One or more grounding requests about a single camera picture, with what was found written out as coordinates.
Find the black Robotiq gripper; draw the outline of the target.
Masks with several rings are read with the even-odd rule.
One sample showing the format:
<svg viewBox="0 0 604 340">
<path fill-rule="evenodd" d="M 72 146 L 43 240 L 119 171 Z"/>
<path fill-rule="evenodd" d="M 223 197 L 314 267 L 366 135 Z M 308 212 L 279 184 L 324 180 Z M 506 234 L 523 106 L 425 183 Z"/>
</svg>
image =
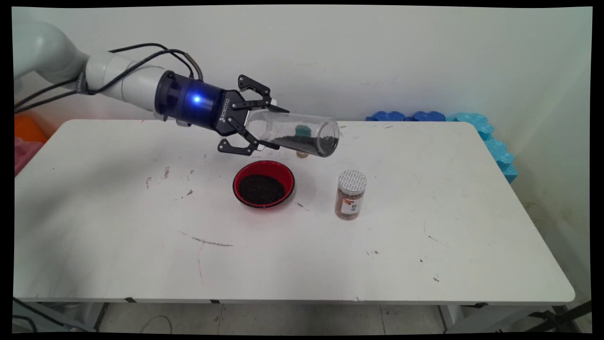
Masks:
<svg viewBox="0 0 604 340">
<path fill-rule="evenodd" d="M 218 151 L 221 153 L 250 156 L 260 146 L 279 150 L 280 145 L 259 140 L 246 129 L 245 110 L 262 109 L 278 113 L 289 113 L 289 110 L 272 104 L 270 88 L 248 76 L 239 75 L 238 87 L 241 93 L 251 90 L 261 95 L 261 99 L 243 101 L 243 97 L 235 90 L 224 90 L 202 80 L 167 71 L 157 86 L 155 113 L 162 120 L 173 118 L 184 126 L 209 129 L 224 137 L 239 134 L 248 142 L 245 147 L 237 147 L 222 138 L 218 144 Z"/>
</svg>

